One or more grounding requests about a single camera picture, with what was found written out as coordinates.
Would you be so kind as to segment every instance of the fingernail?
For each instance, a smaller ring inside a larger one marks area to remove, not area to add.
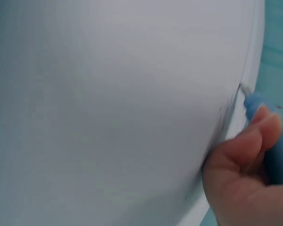
[[[255,111],[254,115],[256,115],[262,107],[267,107],[264,103],[260,104],[257,110]]]
[[[258,115],[259,111],[263,108],[263,107],[267,107],[264,103],[260,104],[259,107],[256,109],[253,118],[251,119],[251,122],[254,121],[254,119],[256,118],[256,116]]]

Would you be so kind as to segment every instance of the finger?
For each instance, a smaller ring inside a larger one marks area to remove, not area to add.
[[[255,112],[253,118],[250,121],[250,125],[254,125],[257,122],[260,122],[264,118],[270,115],[270,110],[266,105],[260,105],[258,110]]]
[[[240,170],[253,163],[262,148],[272,147],[281,131],[280,117],[272,114],[257,123],[253,130],[219,145],[208,157],[203,169],[203,185],[208,201],[218,205],[230,202],[234,196],[245,196],[263,188],[261,182],[241,177]]]
[[[267,106],[260,105],[258,110],[254,113],[254,116],[251,119],[250,124],[248,125],[248,127],[245,130],[243,130],[241,132],[241,134],[252,130],[256,126],[257,123],[259,123],[260,121],[262,121],[266,117],[270,116],[270,114],[271,114],[271,112],[270,112],[270,110]]]
[[[283,130],[283,124],[281,117],[277,113],[273,113],[261,122],[257,123],[255,128],[258,128],[262,134],[262,150],[266,151],[274,146],[280,138]]]
[[[228,140],[209,156],[203,169],[203,186],[207,199],[217,205],[226,187],[241,178],[242,166],[252,162],[260,152],[262,135],[258,129]]]

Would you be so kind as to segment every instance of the human hand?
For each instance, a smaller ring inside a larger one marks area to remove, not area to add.
[[[203,167],[203,186],[220,226],[283,226],[283,186],[268,185],[263,158],[282,133],[266,106],[236,138],[220,144]]]

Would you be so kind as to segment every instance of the metal tip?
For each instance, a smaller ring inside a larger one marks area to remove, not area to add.
[[[248,95],[250,95],[252,92],[251,90],[249,89],[249,87],[243,85],[242,83],[239,84],[239,87],[238,87],[242,93],[247,97]]]

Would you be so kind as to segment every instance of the blue tile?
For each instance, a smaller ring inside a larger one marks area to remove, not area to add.
[[[200,226],[217,226],[217,221],[211,208],[208,210]]]
[[[283,69],[261,63],[256,91],[283,107]]]

